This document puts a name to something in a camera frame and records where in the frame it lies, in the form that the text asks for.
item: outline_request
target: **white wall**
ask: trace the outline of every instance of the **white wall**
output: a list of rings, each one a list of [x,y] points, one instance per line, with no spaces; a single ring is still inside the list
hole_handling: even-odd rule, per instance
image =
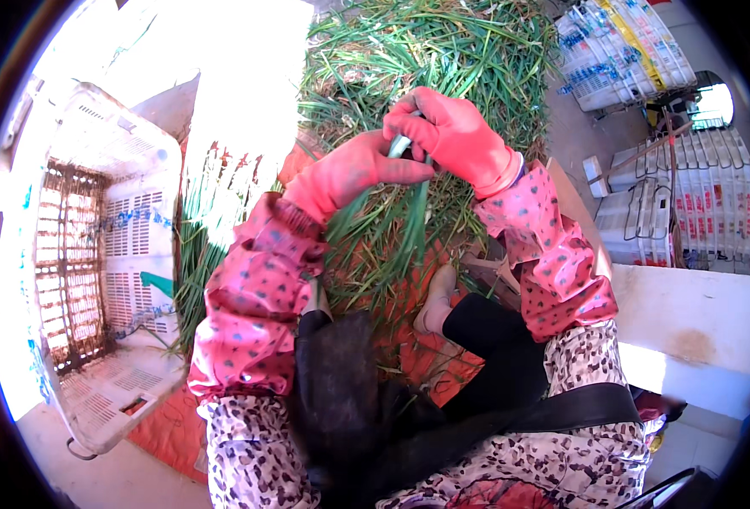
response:
[[[629,383],[710,411],[750,413],[750,276],[613,264]]]

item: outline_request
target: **crate handle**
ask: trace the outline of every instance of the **crate handle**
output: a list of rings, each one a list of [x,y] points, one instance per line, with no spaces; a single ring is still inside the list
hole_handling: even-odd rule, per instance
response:
[[[70,436],[70,437],[69,437],[69,439],[67,440],[67,450],[68,450],[68,451],[69,451],[69,453],[70,453],[70,454],[72,454],[72,455],[73,455],[73,456],[74,456],[75,458],[78,458],[78,459],[82,459],[82,460],[84,460],[84,461],[91,461],[91,460],[93,460],[93,459],[95,459],[95,458],[97,458],[97,457],[98,457],[98,455],[97,455],[97,454],[90,454],[89,456],[81,456],[81,455],[80,455],[79,453],[75,453],[75,451],[74,451],[74,450],[72,450],[72,448],[71,448],[71,447],[69,447],[69,444],[73,443],[74,441],[75,441],[75,437],[74,437],[74,436]]]

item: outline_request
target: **beige shoe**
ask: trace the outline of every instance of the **beige shoe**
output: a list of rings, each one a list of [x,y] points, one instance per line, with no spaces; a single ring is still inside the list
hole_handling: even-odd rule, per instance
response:
[[[305,315],[310,311],[324,311],[329,320],[332,320],[332,313],[329,311],[329,299],[327,298],[327,292],[324,291],[321,281],[318,278],[309,280],[309,300],[301,310],[301,315]]]
[[[426,297],[423,308],[417,314],[414,327],[421,334],[429,334],[431,331],[426,328],[424,319],[429,310],[434,306],[451,307],[451,296],[457,288],[457,271],[450,263],[437,269],[434,276],[429,281],[429,295]]]

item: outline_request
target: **yellow label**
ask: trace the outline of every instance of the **yellow label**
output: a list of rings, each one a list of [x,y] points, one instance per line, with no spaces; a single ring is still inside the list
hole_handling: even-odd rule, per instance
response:
[[[596,2],[602,9],[607,11],[607,15],[610,17],[610,21],[613,22],[613,25],[615,25],[615,28],[618,29],[618,33],[621,34],[626,43],[640,52],[640,63],[644,66],[649,79],[652,80],[652,82],[655,84],[655,88],[658,90],[666,90],[666,85],[663,84],[661,73],[657,70],[657,67],[655,67],[655,64],[653,64],[652,59],[649,57],[649,55],[647,55],[646,50],[644,50],[644,46],[641,46],[638,37],[635,36],[635,34],[632,32],[632,29],[629,27],[629,25],[626,24],[624,18],[622,18],[621,15],[618,14],[618,11],[615,10],[615,7],[610,5],[609,0],[596,0]]]

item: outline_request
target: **polka dot sleeve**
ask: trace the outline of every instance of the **polka dot sleeve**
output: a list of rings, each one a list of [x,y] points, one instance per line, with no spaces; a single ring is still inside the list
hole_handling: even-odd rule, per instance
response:
[[[292,387],[296,317],[323,266],[323,227],[266,193],[205,285],[188,386],[201,397]]]
[[[474,211],[489,235],[504,240],[510,262],[522,264],[522,316],[534,340],[618,312],[610,280],[593,276],[593,248],[579,224],[559,213],[556,186],[541,162]]]

